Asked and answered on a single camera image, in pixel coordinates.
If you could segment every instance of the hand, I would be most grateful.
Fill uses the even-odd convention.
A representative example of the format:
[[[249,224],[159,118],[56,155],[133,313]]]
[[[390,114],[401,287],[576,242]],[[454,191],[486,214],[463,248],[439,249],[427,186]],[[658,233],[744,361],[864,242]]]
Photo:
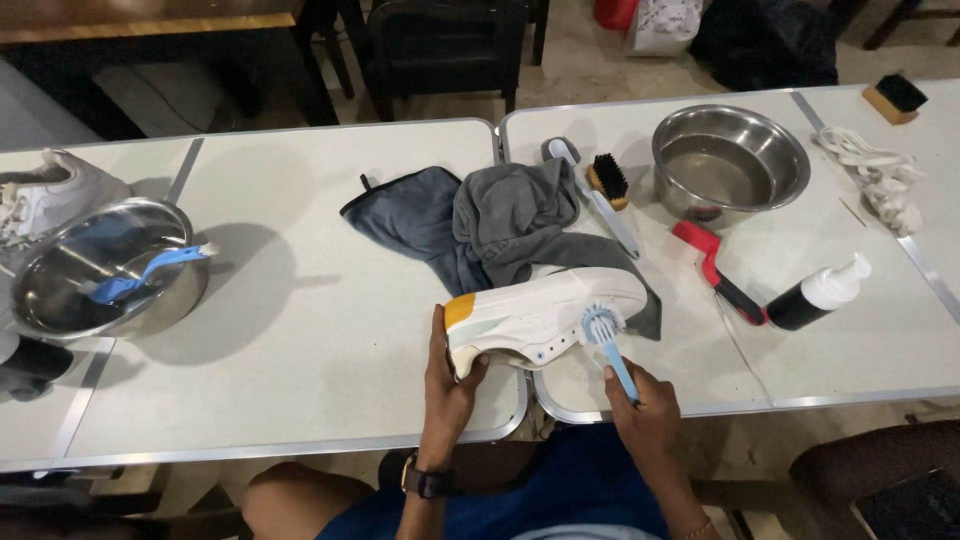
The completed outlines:
[[[627,371],[636,384],[640,403],[632,404],[611,366],[603,368],[607,398],[613,409],[613,423],[627,452],[641,474],[672,463],[670,450],[680,425],[680,405],[673,384],[659,381],[627,358]]]
[[[453,379],[446,359],[446,328],[444,307],[433,309],[433,334],[430,336],[430,358],[426,364],[423,383],[426,389],[426,418],[420,437],[417,470],[430,472],[445,470],[457,439],[464,432],[477,386],[487,375],[490,357],[479,355],[470,367],[470,373],[459,383]]]

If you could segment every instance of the black brush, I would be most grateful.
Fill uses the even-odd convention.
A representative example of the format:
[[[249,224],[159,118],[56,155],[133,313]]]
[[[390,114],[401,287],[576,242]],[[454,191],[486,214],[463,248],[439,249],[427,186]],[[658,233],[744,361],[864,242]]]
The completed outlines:
[[[627,178],[613,156],[601,154],[594,158],[593,164],[587,166],[587,178],[593,188],[610,201],[614,210],[621,211],[627,207]]]

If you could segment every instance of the gray microfiber towel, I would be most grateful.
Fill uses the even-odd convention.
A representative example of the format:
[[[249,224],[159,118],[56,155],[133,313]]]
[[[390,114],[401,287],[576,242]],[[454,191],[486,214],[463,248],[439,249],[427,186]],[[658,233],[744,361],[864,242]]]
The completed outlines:
[[[467,175],[453,201],[453,236],[468,247],[494,287],[526,282],[531,264],[603,266],[632,272],[647,305],[627,327],[660,341],[660,297],[620,243],[595,234],[564,233],[580,213],[573,170],[561,159],[543,165],[505,163]]]
[[[453,198],[460,180],[428,167],[370,187],[340,210],[350,225],[377,244],[430,265],[451,296],[492,288],[468,246],[453,237]]]

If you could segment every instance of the plastic bag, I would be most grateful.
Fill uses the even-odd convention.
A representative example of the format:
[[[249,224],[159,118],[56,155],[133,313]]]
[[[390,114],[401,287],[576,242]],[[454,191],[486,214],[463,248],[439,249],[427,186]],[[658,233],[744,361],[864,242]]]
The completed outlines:
[[[676,57],[700,28],[703,0],[640,0],[623,42],[628,57]]]
[[[690,55],[736,91],[837,84],[830,17],[801,0],[714,0]]]

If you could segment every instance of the blue brush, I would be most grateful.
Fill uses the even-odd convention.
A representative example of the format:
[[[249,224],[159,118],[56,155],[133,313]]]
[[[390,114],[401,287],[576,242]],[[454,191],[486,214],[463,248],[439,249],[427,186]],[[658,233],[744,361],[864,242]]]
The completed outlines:
[[[78,287],[78,290],[80,291],[80,294],[85,294],[87,298],[96,302],[97,304],[110,304],[121,297],[126,296],[140,285],[147,282],[147,278],[150,277],[150,274],[154,270],[157,270],[157,268],[160,266],[165,266],[167,264],[178,264],[181,262],[188,262],[190,260],[198,260],[201,258],[210,258],[214,255],[217,255],[217,253],[219,253],[217,246],[209,243],[204,244],[203,246],[192,246],[189,248],[164,252],[154,257],[150,263],[147,264],[147,268],[144,269],[143,275],[140,276],[139,280],[130,278],[110,278],[102,283],[84,282],[84,284]]]
[[[594,304],[587,308],[582,326],[587,340],[603,347],[603,352],[607,355],[607,360],[610,361],[610,366],[613,367],[617,377],[620,378],[620,384],[623,384],[627,397],[637,403],[640,401],[640,394],[636,391],[634,380],[630,377],[630,372],[627,371],[627,366],[623,363],[623,358],[620,357],[620,351],[617,350],[614,341],[617,327],[625,326],[617,324],[618,321],[622,323],[622,319],[623,316],[615,307]]]

